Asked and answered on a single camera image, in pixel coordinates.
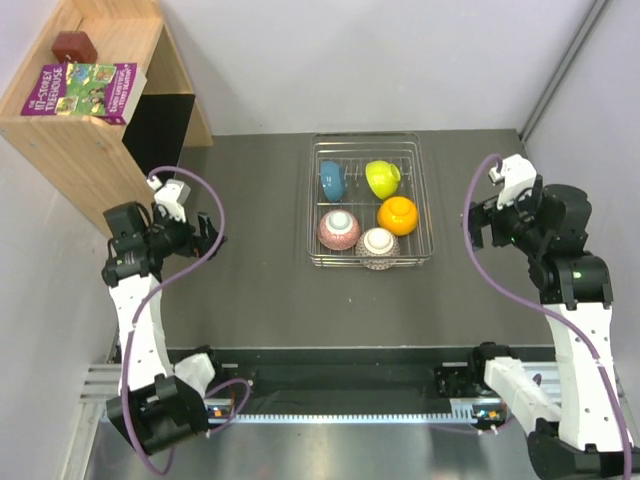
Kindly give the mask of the blue bowl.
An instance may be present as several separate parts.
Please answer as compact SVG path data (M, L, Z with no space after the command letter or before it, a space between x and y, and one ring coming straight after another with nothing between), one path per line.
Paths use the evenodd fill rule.
M334 161L322 161L320 179L327 200L331 203L340 202L348 188L345 168Z

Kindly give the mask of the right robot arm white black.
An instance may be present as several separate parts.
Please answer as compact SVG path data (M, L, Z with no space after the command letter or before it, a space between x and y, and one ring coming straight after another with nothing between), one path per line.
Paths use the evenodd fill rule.
M465 247L473 255L491 230L493 245L513 246L529 264L539 300L526 300L492 278L487 283L546 318L552 334L560 400L554 402L505 346L467 370L469 388L493 392L525 433L541 479L632 479L639 448L621 409L611 354L613 290L607 264L585 248L587 194L566 185L503 189L481 203L465 201Z

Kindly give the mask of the lime green bowl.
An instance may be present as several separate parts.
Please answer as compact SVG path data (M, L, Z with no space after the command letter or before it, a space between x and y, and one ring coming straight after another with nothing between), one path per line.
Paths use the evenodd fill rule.
M386 200L393 196L402 179L399 168L384 160L375 160L366 164L365 177L373 194Z

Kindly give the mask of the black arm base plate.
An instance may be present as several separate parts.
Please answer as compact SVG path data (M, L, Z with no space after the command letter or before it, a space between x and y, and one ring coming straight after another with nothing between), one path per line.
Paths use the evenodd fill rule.
M219 381L251 382L246 415L447 413L491 397L470 376L469 347L206 348Z

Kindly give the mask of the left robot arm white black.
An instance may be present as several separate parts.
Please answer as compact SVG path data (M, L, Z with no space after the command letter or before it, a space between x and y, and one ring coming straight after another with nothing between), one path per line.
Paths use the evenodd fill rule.
M164 260L201 258L225 242L209 216L180 222L163 207L127 202L104 213L111 232L102 278L114 303L122 353L121 379L107 414L133 447L151 456L205 431L204 396L226 387L227 374L208 347L172 362L161 320Z

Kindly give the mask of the patterned beige upturned bowl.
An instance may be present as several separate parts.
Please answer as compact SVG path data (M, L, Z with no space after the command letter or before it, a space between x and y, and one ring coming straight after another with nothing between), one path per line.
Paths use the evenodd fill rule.
M397 263L399 241L384 228L371 228L358 239L355 253L364 267L375 271L387 270Z

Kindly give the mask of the black white patterned bowl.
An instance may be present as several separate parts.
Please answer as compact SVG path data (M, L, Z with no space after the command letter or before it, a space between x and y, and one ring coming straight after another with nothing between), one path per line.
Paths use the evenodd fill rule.
M317 228L320 243L333 251L345 251L354 247L360 235L358 220L352 213L342 209L326 213Z

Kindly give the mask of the orange yellow bowl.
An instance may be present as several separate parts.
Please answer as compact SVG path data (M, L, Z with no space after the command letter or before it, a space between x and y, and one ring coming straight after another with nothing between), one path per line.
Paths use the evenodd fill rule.
M377 212L378 225L396 236L412 233L417 228L418 220L416 204L403 196L386 199Z

